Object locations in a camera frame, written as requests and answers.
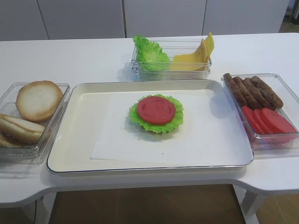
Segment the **sesame bun half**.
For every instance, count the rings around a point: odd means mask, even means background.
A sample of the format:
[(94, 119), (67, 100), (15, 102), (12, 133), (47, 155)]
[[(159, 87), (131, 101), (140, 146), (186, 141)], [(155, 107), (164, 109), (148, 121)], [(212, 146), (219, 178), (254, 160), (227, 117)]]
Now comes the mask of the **sesame bun half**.
[(36, 143), (43, 134), (45, 127), (18, 117), (1, 114), (0, 130), (18, 141)]
[(22, 148), (23, 144), (19, 141), (16, 141), (13, 138), (10, 138), (9, 136), (0, 133), (0, 147), (3, 148)]

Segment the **red tomato slice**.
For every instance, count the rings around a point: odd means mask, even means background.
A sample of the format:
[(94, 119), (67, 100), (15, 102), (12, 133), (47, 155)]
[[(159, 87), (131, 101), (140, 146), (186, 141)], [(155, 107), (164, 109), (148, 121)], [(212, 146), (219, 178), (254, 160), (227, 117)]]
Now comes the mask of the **red tomato slice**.
[(259, 126), (257, 121), (255, 120), (253, 116), (253, 110), (250, 109), (248, 106), (242, 107), (242, 112), (244, 113), (246, 119), (248, 120), (249, 124), (251, 125), (252, 129), (257, 134), (265, 134), (265, 132), (262, 130), (262, 128)]
[(288, 120), (269, 108), (261, 110), (261, 119), (274, 133), (297, 132)]
[(269, 127), (263, 122), (261, 118), (261, 110), (255, 109), (253, 111), (253, 116), (264, 134), (273, 134), (271, 129), (269, 129)]
[(175, 117), (175, 105), (163, 97), (150, 96), (137, 104), (139, 117), (151, 124), (164, 125)]

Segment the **green lettuce leaf in container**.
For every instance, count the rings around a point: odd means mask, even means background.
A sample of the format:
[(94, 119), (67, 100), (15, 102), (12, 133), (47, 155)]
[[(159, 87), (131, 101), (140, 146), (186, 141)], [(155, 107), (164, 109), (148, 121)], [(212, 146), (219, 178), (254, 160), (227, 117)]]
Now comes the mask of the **green lettuce leaf in container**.
[(137, 49), (137, 61), (144, 70), (165, 70), (167, 69), (170, 58), (157, 42), (136, 35), (133, 38)]

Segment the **green lettuce leaf on bun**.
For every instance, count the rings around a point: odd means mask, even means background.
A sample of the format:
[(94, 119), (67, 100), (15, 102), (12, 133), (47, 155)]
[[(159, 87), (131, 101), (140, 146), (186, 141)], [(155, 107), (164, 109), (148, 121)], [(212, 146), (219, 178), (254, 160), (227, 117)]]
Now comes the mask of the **green lettuce leaf on bun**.
[(130, 107), (128, 116), (146, 131), (170, 133), (184, 122), (183, 105), (172, 96), (148, 95)]

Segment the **large bun half cut-side up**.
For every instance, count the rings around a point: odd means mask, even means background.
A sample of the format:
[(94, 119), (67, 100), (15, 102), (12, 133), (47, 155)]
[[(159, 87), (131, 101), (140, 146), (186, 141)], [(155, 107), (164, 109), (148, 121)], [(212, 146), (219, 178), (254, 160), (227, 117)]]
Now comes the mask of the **large bun half cut-side up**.
[(26, 120), (43, 122), (51, 118), (62, 97), (62, 91), (52, 81), (35, 81), (19, 90), (16, 107)]

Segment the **white table leg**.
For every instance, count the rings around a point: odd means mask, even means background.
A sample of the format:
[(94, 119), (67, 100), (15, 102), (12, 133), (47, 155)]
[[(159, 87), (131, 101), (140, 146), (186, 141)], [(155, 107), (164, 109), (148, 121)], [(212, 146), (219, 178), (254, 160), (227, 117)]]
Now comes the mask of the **white table leg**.
[(253, 193), (236, 185), (233, 185), (233, 188), (245, 223), (259, 224), (256, 212), (262, 206), (267, 196)]

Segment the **clear patty and tomato container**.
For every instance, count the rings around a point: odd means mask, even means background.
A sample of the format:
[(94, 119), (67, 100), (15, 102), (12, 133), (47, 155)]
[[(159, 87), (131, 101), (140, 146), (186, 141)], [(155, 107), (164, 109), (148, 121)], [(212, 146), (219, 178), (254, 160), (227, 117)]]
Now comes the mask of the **clear patty and tomato container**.
[[(284, 106), (277, 109), (276, 112), (284, 117), (291, 125), (299, 130), (299, 98), (289, 88), (289, 86), (277, 74), (257, 74), (274, 92), (282, 99)], [(239, 113), (242, 124), (248, 136), (251, 149), (256, 154), (262, 154), (264, 157), (298, 157), (299, 155), (299, 133), (286, 134), (268, 134), (259, 135), (254, 132), (247, 118), (237, 103), (233, 93), (229, 89), (224, 77), (221, 78), (224, 88), (233, 100)]]

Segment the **sesame bun half front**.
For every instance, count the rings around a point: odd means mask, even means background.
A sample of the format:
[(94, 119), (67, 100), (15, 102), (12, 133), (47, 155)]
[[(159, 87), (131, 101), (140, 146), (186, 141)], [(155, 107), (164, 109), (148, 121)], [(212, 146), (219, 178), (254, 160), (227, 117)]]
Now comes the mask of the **sesame bun half front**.
[(22, 148), (23, 144), (19, 141), (16, 141), (13, 138), (10, 138), (9, 136), (0, 133), (0, 147), (3, 148)]

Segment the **flat yellow cheese slice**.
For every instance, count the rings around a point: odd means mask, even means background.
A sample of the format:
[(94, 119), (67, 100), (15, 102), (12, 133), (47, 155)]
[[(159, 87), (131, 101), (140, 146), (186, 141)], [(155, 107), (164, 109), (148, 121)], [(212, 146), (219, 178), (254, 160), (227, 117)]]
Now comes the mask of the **flat yellow cheese slice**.
[(206, 66), (199, 62), (199, 55), (196, 52), (191, 54), (175, 55), (170, 64), (170, 70), (174, 71), (204, 71)]

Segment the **clear lettuce and cheese container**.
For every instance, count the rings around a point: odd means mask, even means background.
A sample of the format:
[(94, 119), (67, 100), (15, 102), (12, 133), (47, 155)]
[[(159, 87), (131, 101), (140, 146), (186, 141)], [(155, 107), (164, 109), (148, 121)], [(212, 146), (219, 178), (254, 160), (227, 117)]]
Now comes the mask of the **clear lettuce and cheese container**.
[(139, 81), (161, 81), (179, 79), (207, 79), (210, 74), (211, 60), (207, 63), (174, 63), (176, 55), (191, 54), (200, 45), (196, 39), (149, 39), (157, 42), (170, 59), (169, 62), (143, 63), (138, 61), (138, 50), (134, 47), (132, 71)]

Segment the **brown meat patty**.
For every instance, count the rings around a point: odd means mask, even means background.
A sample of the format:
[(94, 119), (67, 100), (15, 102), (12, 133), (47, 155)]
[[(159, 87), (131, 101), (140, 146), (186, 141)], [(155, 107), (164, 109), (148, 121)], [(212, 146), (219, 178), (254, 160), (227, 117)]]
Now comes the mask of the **brown meat patty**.
[(256, 109), (269, 108), (275, 110), (275, 106), (272, 105), (266, 98), (261, 94), (261, 92), (253, 85), (250, 78), (245, 78), (243, 81), (246, 89), (253, 95), (255, 100), (260, 104)]
[(281, 109), (283, 107), (284, 103), (281, 98), (273, 91), (271, 87), (268, 86), (268, 84), (266, 84), (266, 82), (264, 82), (258, 76), (253, 76), (250, 78), (250, 81), (261, 92), (263, 97), (275, 108)]
[(262, 109), (262, 105), (254, 98), (254, 96), (248, 91), (248, 89), (243, 84), (243, 80), (240, 77), (234, 77), (236, 85), (238, 86), (241, 94), (246, 99), (247, 106), (252, 110)]
[(223, 75), (223, 78), (224, 78), (225, 83), (229, 87), (231, 93), (233, 94), (235, 100), (239, 104), (239, 106), (240, 107), (247, 106), (248, 104), (247, 104), (246, 99), (241, 94), (238, 86), (236, 85), (236, 83), (233, 80), (233, 78), (231, 77), (231, 75), (229, 73), (226, 73)]

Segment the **upright yellow cheese slices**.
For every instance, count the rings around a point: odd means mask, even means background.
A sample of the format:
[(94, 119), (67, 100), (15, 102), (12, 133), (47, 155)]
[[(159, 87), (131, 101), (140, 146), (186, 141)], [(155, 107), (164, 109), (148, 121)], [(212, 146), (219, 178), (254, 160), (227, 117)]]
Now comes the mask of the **upright yellow cheese slices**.
[(214, 39), (210, 32), (206, 39), (201, 40), (201, 44), (197, 49), (200, 63), (207, 63), (210, 60), (210, 56), (214, 49)]

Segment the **sesame bun half rear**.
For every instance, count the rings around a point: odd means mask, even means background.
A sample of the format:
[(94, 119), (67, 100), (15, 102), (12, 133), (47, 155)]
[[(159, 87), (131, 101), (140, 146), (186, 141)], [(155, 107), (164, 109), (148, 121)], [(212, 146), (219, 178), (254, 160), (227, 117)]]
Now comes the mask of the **sesame bun half rear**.
[(45, 127), (18, 117), (1, 114), (0, 130), (18, 141), (36, 143), (43, 134)]

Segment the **clear plastic bun container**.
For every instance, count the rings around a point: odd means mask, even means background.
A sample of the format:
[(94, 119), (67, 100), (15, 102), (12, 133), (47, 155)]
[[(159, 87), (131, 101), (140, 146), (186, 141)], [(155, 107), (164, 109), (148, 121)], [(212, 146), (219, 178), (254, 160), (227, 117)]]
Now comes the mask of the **clear plastic bun container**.
[(0, 98), (0, 160), (38, 163), (70, 99), (68, 84), (14, 83)]

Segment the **white metal tray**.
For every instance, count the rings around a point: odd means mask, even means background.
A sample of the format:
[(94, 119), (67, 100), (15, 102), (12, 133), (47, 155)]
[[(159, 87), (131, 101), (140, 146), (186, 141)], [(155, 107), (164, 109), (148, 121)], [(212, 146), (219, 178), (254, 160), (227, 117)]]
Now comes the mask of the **white metal tray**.
[(231, 102), (233, 109), (236, 110), (237, 117), (240, 119), (233, 100), (227, 95), (222, 85), (214, 80), (89, 83), (76, 86), (72, 91), (57, 137), (48, 157), (48, 168), (55, 173), (70, 173), (85, 171), (163, 172), (168, 169), (229, 169), (247, 166), (253, 159), (248, 164), (235, 166), (187, 166), (93, 159), (91, 157), (104, 118), (106, 117), (112, 94), (141, 91), (146, 92), (148, 96), (162, 94), (163, 91), (203, 89), (223, 90), (227, 99)]

